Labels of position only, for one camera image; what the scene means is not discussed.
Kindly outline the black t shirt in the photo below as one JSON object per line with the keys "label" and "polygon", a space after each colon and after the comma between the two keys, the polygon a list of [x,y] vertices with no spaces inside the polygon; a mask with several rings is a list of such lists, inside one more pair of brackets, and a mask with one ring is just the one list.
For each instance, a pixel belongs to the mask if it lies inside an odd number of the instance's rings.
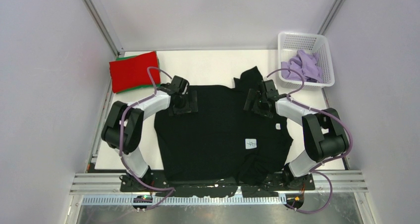
{"label": "black t shirt", "polygon": [[293,138],[287,119],[267,118],[247,112],[247,93],[263,77],[253,67],[234,79],[234,87],[192,86],[197,92],[198,111],[155,115],[154,128],[164,174],[171,181],[234,178],[249,185],[281,171]]}

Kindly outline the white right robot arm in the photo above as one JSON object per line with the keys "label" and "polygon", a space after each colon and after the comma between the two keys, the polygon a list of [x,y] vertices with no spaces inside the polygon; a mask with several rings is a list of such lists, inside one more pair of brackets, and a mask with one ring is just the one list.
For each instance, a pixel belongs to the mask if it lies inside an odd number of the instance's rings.
{"label": "white right robot arm", "polygon": [[302,127],[304,150],[282,172],[283,184],[288,189],[301,186],[313,170],[350,149],[337,110],[317,110],[295,101],[290,94],[279,94],[272,80],[262,81],[256,89],[249,90],[244,110],[267,118],[277,114]]}

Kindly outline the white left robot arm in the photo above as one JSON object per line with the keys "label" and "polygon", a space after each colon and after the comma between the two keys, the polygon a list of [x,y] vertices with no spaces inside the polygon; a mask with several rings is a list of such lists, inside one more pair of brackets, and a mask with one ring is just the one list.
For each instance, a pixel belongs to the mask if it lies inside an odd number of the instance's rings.
{"label": "white left robot arm", "polygon": [[140,151],[143,122],[160,111],[169,115],[183,115],[198,112],[198,93],[189,82],[174,76],[171,82],[154,87],[154,92],[139,101],[112,104],[104,123],[101,139],[118,153],[133,185],[140,191],[147,191],[152,184],[148,175],[150,166]]}

